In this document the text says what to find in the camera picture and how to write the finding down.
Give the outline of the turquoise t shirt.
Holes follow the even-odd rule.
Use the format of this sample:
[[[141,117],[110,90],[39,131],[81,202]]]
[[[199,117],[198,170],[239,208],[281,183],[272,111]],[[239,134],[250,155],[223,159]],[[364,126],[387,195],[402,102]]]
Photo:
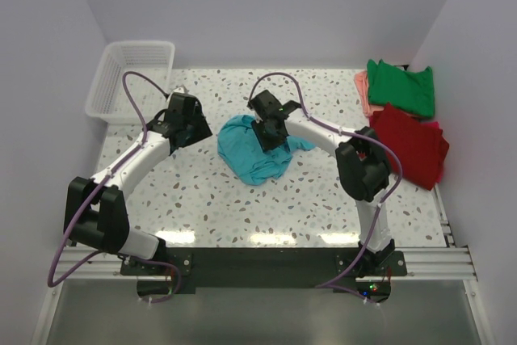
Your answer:
[[[281,146],[263,151],[252,129],[253,122],[253,116],[233,116],[217,136],[218,155],[244,184],[259,186],[268,179],[281,178],[295,151],[315,148],[309,141],[288,136]]]

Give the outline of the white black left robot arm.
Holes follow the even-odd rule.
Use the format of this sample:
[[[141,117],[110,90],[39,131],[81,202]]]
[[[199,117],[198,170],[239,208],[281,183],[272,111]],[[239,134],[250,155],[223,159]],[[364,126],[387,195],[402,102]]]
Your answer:
[[[69,184],[64,235],[102,253],[139,258],[149,274],[162,272],[168,260],[165,241],[132,228],[126,202],[156,165],[211,135],[201,102],[173,93],[168,107],[145,124],[130,149],[91,178],[77,177]]]

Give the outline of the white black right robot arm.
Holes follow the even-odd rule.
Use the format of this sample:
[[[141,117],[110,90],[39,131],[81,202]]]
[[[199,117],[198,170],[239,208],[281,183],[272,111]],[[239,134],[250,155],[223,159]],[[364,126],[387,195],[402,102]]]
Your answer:
[[[282,104],[265,90],[248,102],[254,111],[252,129],[264,151],[299,137],[334,157],[343,190],[356,201],[359,215],[360,266],[371,275],[389,264],[394,240],[387,225],[384,197],[388,194],[391,165],[376,133],[369,127],[360,130],[340,128],[336,124],[310,116],[295,101]]]

